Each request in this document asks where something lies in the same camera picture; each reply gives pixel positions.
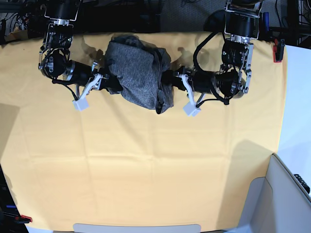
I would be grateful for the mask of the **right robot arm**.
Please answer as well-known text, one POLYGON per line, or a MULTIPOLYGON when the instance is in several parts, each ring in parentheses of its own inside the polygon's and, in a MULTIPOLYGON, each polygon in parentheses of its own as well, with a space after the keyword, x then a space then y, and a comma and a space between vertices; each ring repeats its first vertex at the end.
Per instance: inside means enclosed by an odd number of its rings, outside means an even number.
POLYGON ((53 84, 66 88, 75 85, 70 90, 73 105, 82 111, 89 107, 86 100, 92 90, 122 91, 119 80, 108 66, 97 68, 98 62, 86 65, 70 59, 70 47, 73 41, 73 27, 77 19, 80 0, 50 0, 47 3, 45 17, 48 27, 39 52, 38 69, 51 79, 53 84))

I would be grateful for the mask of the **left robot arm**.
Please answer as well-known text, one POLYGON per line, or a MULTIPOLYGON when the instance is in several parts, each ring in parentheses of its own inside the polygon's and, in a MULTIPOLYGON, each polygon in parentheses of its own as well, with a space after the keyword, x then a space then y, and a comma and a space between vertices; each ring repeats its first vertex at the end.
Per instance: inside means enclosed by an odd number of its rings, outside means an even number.
POLYGON ((178 70, 167 70, 162 74, 163 84, 187 91, 189 102, 183 110, 188 116, 194 117, 201 111, 201 105, 207 101, 204 98, 206 94, 212 94, 213 101, 229 105, 234 97, 248 93, 254 48, 251 41, 259 36, 261 8, 260 0, 226 1, 221 19, 208 18, 213 31, 196 47, 194 67, 181 66, 178 70), (220 69, 217 72, 203 70, 198 54, 218 33, 224 40, 220 69))

